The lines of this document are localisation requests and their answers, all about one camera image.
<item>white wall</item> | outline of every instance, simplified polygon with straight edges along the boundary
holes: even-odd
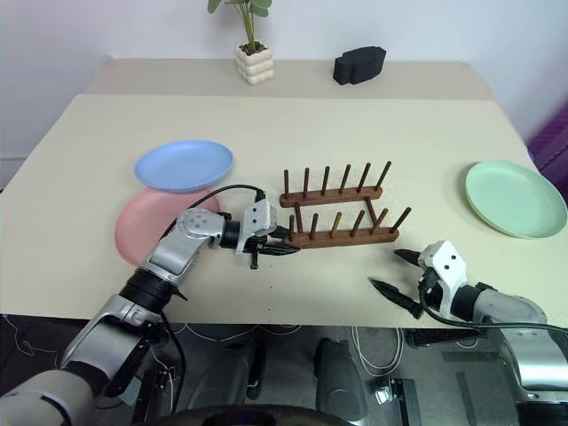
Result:
[[[230,58],[244,41],[232,7],[210,16],[207,0],[0,1],[2,157],[25,157],[109,56]],[[379,44],[469,62],[525,139],[568,96],[566,0],[273,1],[257,33],[278,58]]]

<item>beige table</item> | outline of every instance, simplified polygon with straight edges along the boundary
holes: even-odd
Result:
[[[250,125],[251,115],[262,125]],[[205,250],[182,287],[189,303],[168,307],[173,321],[438,327],[385,301],[367,277],[416,297],[419,270],[392,250],[449,239],[473,283],[526,296],[552,323],[568,325],[567,232],[513,239],[481,222],[464,200],[463,179],[474,162],[502,158],[532,167],[497,104],[478,99],[80,95],[4,192],[0,311],[89,318],[118,291],[132,267],[114,248],[114,221],[143,188],[132,167],[147,150],[184,138],[228,146],[235,166],[222,184],[259,185],[272,200],[285,168],[299,188],[304,166],[319,185],[330,165],[330,185],[337,185],[349,162],[355,185],[365,162],[373,163],[374,180],[392,160],[375,205],[390,208],[387,225],[405,206],[413,212],[395,243],[261,256],[258,271],[249,269],[248,256]],[[228,192],[219,200],[239,212],[252,199]],[[350,225],[362,205],[318,208],[322,229],[338,208]],[[312,211],[306,208],[306,217]],[[286,223],[289,213],[279,209],[279,220]]]

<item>floor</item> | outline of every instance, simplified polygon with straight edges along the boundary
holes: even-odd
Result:
[[[20,347],[28,340],[38,348],[57,350],[59,355],[81,328],[83,321],[62,321],[32,317],[10,316],[19,328]],[[0,319],[2,341],[0,346],[0,392],[9,389],[45,369],[53,367],[55,354],[35,352],[35,356],[20,353],[14,344],[14,329]],[[181,325],[172,325],[174,329]],[[220,338],[244,331],[249,326],[193,326],[198,332]],[[395,351],[396,334],[388,328],[361,328],[361,347],[375,363],[388,362]],[[180,405],[186,405],[194,385],[207,368],[211,358],[228,343],[213,343],[197,337],[187,329],[177,334],[187,358],[185,388]],[[257,328],[247,335],[265,343],[267,348],[264,387],[260,404],[284,404],[314,408],[316,378],[313,374],[313,354],[322,337],[349,340],[355,356],[348,327],[302,327],[292,335],[276,336]],[[173,345],[156,350],[158,358],[174,359]],[[416,389],[424,426],[516,426],[515,408],[501,367],[496,361],[491,343],[481,340],[474,349],[463,349],[455,343],[432,345],[413,349],[406,345],[402,362],[392,377],[412,378]],[[357,359],[359,374],[364,382],[373,378]],[[164,404],[169,404],[168,390]],[[99,406],[111,406],[115,399],[103,398]],[[379,406],[369,392],[369,418],[371,425],[399,425],[397,403]],[[98,409],[90,426],[130,424],[132,408],[124,404],[113,409]]]

